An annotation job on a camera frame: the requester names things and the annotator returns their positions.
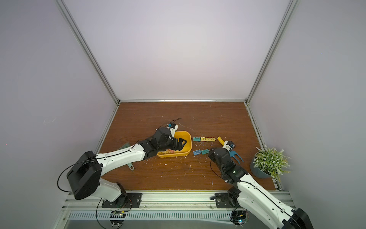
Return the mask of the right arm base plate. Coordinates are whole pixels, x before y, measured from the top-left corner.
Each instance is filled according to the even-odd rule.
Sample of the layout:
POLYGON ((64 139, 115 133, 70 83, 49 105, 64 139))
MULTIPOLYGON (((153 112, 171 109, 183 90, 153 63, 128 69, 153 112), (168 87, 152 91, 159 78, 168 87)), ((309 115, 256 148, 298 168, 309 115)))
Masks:
POLYGON ((254 204, 245 193, 218 192, 209 198, 214 200, 218 209, 246 209, 254 204))

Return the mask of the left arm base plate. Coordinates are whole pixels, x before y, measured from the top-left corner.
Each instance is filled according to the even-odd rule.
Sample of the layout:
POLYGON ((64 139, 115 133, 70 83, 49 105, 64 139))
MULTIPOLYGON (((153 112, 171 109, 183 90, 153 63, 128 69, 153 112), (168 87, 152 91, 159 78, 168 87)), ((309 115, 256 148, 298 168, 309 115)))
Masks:
POLYGON ((102 208, 139 208, 142 195, 142 193, 138 192, 123 193, 117 200, 113 202, 104 200, 102 203, 102 208))

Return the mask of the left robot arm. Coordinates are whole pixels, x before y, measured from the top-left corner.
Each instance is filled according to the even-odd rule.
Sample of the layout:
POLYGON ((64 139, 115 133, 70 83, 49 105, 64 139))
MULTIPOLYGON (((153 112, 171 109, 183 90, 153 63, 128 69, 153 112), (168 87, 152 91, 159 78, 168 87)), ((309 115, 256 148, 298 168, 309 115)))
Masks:
POLYGON ((191 149, 191 135, 186 131, 178 131, 178 126, 170 123, 131 147, 104 154, 85 152, 75 164, 65 169, 70 192, 76 200, 92 196, 121 207, 127 202, 127 193, 120 183, 103 179, 106 173, 166 151, 172 151, 173 156, 185 156, 191 149))

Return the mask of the blue binder clip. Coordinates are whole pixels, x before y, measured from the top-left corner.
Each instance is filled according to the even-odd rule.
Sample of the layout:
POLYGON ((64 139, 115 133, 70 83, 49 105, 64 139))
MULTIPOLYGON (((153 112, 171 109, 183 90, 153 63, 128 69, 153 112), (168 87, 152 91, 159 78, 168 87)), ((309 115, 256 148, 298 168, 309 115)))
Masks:
POLYGON ((201 152, 201 150, 195 150, 194 152, 193 152, 193 155, 194 156, 196 156, 196 155, 199 155, 199 154, 201 154, 202 152, 201 152))

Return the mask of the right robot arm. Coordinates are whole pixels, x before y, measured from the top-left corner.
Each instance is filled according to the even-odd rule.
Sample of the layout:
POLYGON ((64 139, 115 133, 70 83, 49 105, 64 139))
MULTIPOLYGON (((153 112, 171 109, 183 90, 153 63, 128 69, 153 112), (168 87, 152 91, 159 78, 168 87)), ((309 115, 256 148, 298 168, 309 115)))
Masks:
POLYGON ((235 164, 225 148, 213 148, 208 157, 220 170, 220 177, 233 185, 236 207, 255 215, 270 229, 312 229, 310 217, 301 208, 294 210, 266 189, 240 165, 235 164))

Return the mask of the yellow plastic storage box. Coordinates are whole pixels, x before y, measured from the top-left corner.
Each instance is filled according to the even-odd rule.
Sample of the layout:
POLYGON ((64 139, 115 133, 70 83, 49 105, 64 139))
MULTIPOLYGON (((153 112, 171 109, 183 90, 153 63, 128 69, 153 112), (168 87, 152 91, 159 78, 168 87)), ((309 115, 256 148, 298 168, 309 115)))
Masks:
POLYGON ((158 152, 157 156, 160 158, 187 156, 192 150, 191 134, 187 131, 177 131, 173 143, 172 149, 158 152))

